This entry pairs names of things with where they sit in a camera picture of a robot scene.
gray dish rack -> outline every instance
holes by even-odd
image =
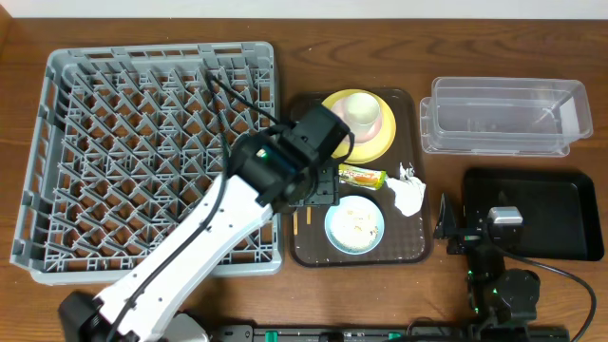
[[[207,71],[276,116],[268,43],[52,52],[10,262],[48,285],[111,282],[162,243],[221,172],[220,121],[229,143],[270,125]],[[278,272],[279,232],[275,216],[213,275]]]

white tissue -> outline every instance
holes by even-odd
[[[414,177],[414,168],[403,168],[399,163],[399,180],[387,178],[387,185],[395,193],[395,206],[404,216],[410,217],[420,211],[427,185]]]

green light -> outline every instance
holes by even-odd
[[[260,148],[256,155],[262,159],[266,159],[266,157],[268,157],[268,153],[266,153],[266,150],[264,150],[263,148]]]

wooden table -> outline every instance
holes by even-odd
[[[9,265],[48,55],[57,48],[254,40],[275,46],[283,104],[302,91],[382,86],[402,88],[418,103],[438,76],[582,81],[595,132],[576,142],[566,158],[425,155],[432,223],[442,192],[459,201],[467,168],[492,165],[579,169],[594,180],[601,223],[608,227],[608,22],[13,20],[0,60],[0,339],[60,340],[56,310],[76,288],[39,285]],[[403,326],[418,316],[449,321],[471,316],[465,258],[447,256],[443,243],[434,245],[426,262],[397,267],[310,270],[286,253],[278,275],[208,279],[185,307],[212,320],[234,317],[258,324]],[[550,263],[595,288],[598,312],[583,340],[607,340],[608,257]],[[589,309],[587,293],[573,281],[534,271],[542,281],[537,322],[563,324],[574,335]],[[81,288],[96,293],[102,286]]]

clear plastic container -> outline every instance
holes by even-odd
[[[593,124],[579,81],[441,77],[420,133],[427,153],[563,157]]]

